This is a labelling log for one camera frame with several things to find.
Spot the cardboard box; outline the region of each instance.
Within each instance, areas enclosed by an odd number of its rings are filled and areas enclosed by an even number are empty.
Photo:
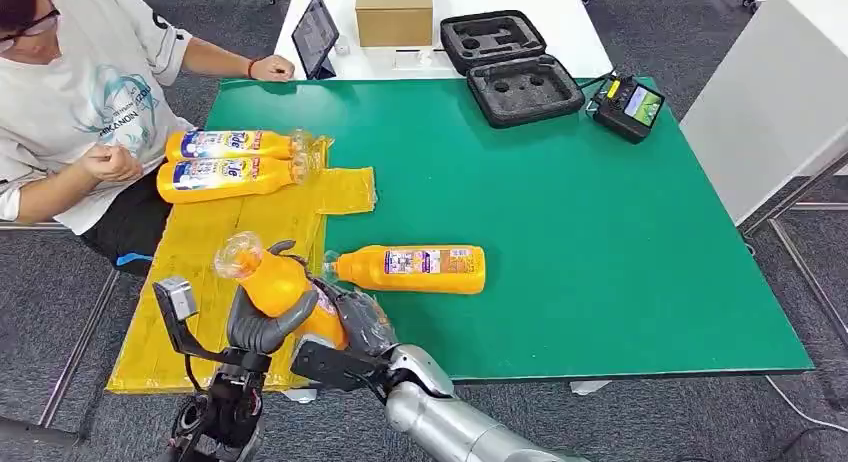
[[[433,45],[433,0],[356,0],[359,45]]]

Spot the tablet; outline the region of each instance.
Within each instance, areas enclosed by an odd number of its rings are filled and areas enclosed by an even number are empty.
[[[335,76],[328,56],[338,39],[339,29],[324,0],[311,0],[292,32],[292,42],[307,79]]]

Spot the bottle label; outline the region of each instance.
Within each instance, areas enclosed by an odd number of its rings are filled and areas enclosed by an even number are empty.
[[[464,274],[474,272],[471,249],[389,250],[387,274]]]
[[[174,168],[177,190],[210,189],[256,180],[259,157],[248,159],[198,159],[178,162]]]
[[[318,307],[320,307],[324,312],[330,315],[336,315],[336,307],[330,302],[330,299],[327,298],[327,294],[324,293],[323,290],[318,290]]]
[[[204,132],[195,130],[183,137],[180,150],[183,157],[199,159],[221,157],[232,152],[255,152],[259,150],[262,131],[256,132]]]

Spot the printed graphic on t-shirt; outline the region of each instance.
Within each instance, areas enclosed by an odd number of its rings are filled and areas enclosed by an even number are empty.
[[[111,65],[97,66],[89,104],[86,114],[73,114],[79,124],[76,129],[97,134],[102,144],[121,144],[138,156],[156,139],[159,100],[141,75],[122,73]]]

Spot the orange bottle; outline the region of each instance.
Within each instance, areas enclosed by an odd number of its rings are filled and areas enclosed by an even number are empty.
[[[347,347],[347,335],[335,306],[306,277],[306,269],[291,257],[263,249],[255,233],[242,232],[227,240],[215,254],[215,269],[218,275],[237,280],[253,305],[268,317],[283,315],[306,291],[318,291],[318,304],[297,332],[337,349]]]
[[[364,289],[477,294],[486,284],[486,257],[471,245],[369,245],[329,253],[324,271]]]
[[[156,176],[156,186],[166,202],[187,204],[250,194],[269,194],[286,185],[302,183],[309,170],[306,160],[301,158],[182,160],[163,165]]]
[[[170,161],[250,156],[288,160],[312,150],[314,145],[315,139],[302,129],[289,135],[268,130],[193,130],[168,136],[165,156]]]

